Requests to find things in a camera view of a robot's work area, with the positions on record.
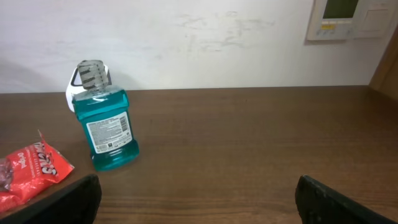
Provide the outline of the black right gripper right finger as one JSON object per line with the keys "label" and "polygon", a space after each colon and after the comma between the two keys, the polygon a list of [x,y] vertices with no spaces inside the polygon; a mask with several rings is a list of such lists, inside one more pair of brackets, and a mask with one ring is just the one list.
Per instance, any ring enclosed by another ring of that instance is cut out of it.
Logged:
{"label": "black right gripper right finger", "polygon": [[298,180],[295,203],[303,224],[397,224],[308,175]]}

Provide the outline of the blue mouthwash bottle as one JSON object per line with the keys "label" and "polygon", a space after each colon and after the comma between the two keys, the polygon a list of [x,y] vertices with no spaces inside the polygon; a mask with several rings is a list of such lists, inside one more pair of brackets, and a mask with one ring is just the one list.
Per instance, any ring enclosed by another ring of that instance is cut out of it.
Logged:
{"label": "blue mouthwash bottle", "polygon": [[85,90],[72,97],[72,105],[95,170],[113,170],[133,161],[139,155],[139,145],[131,127],[126,91],[109,83],[100,60],[83,60],[77,70]]}

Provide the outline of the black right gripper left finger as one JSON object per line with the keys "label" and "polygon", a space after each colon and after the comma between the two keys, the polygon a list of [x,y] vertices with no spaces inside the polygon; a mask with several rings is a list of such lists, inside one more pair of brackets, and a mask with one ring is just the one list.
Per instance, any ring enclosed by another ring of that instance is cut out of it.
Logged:
{"label": "black right gripper left finger", "polygon": [[1,224],[92,224],[102,196],[97,175],[86,177],[11,215]]}

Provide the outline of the red skittles candy bag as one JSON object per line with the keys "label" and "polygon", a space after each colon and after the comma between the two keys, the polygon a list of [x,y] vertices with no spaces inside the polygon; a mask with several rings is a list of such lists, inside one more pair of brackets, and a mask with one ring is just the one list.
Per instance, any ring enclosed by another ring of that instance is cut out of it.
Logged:
{"label": "red skittles candy bag", "polygon": [[60,183],[74,166],[41,134],[41,141],[1,159],[1,212],[16,208]]}

